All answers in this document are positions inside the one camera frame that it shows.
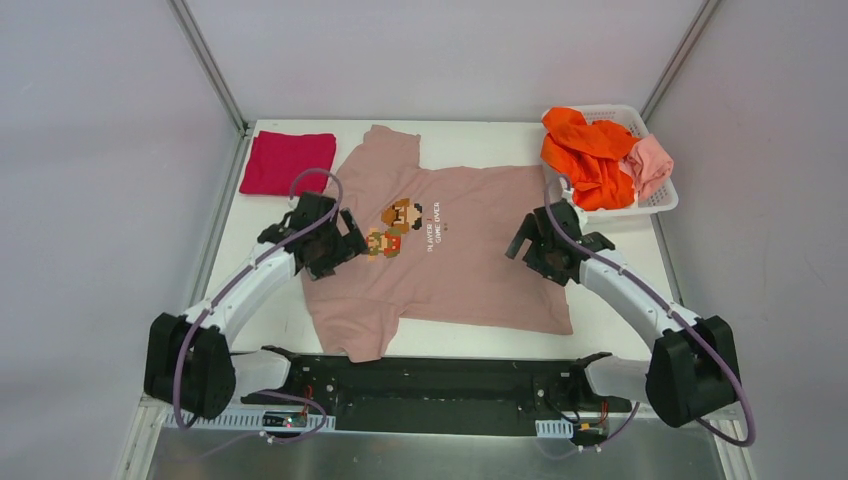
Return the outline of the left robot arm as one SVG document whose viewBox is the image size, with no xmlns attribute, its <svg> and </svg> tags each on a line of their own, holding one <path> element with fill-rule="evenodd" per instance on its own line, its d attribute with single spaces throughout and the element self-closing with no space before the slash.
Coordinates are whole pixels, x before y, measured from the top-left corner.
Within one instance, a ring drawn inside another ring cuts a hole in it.
<svg viewBox="0 0 848 480">
<path fill-rule="evenodd" d="M 212 420 L 235 400 L 267 390 L 281 404 L 297 402 L 305 378 L 282 353 L 260 348 L 235 353 L 234 341 L 271 293 L 298 274 L 334 275 L 367 244 L 350 209 L 307 192 L 283 219 L 268 226 L 241 265 L 206 298 L 179 315 L 152 322 L 143 391 L 176 412 Z"/>
</svg>

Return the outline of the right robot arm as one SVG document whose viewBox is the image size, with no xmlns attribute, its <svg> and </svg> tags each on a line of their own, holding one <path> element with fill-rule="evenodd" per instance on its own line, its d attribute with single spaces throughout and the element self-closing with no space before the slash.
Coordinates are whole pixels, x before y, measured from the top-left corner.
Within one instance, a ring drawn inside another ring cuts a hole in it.
<svg viewBox="0 0 848 480">
<path fill-rule="evenodd" d="M 704 422 L 734 403 L 751 421 L 735 339 L 719 316 L 703 317 L 660 294 L 599 232 L 581 229 L 565 200 L 528 213 L 507 248 L 542 278 L 581 285 L 605 301 L 647 345 L 646 361 L 611 353 L 580 359 L 567 384 L 569 400 L 583 410 L 606 397 L 648 404 L 670 427 Z"/>
</svg>

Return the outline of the orange t-shirt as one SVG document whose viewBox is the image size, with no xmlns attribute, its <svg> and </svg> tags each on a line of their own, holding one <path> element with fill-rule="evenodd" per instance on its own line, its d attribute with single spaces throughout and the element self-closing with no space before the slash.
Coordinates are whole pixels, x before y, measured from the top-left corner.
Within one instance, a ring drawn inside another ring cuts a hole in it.
<svg viewBox="0 0 848 480">
<path fill-rule="evenodd" d="M 588 123 L 567 107 L 553 107 L 542 118 L 547 130 L 541 159 L 566 175 L 574 202 L 586 211 L 624 209 L 634 203 L 634 181 L 620 162 L 638 142 L 625 127 L 610 121 Z"/>
</svg>

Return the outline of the beige pink printed t-shirt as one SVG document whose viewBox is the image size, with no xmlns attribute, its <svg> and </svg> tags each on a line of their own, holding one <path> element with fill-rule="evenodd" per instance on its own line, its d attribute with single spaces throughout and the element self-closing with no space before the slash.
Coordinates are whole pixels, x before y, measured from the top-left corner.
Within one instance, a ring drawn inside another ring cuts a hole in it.
<svg viewBox="0 0 848 480">
<path fill-rule="evenodd" d="M 381 358 L 403 318 L 569 335 L 566 293 L 506 250 L 542 205 L 538 166 L 421 167 L 417 135 L 375 125 L 338 169 L 362 255 L 302 282 L 322 349 Z"/>
</svg>

